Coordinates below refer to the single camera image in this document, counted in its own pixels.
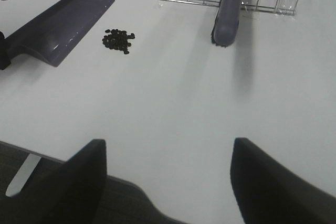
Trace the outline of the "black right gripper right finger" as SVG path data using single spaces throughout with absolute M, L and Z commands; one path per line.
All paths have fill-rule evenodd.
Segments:
M 234 140 L 230 182 L 244 223 L 335 223 L 335 197 L 248 138 Z

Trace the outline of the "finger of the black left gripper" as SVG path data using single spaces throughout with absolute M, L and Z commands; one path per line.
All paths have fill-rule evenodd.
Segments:
M 5 36 L 2 32 L 0 32 L 1 70 L 5 70 L 11 64 L 10 58 L 7 53 L 7 49 L 8 49 L 8 44 L 6 42 Z

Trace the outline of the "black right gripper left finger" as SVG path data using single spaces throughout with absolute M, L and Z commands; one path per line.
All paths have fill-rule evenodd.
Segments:
M 56 202 L 42 223 L 93 223 L 107 179 L 106 142 L 94 139 L 50 175 Z

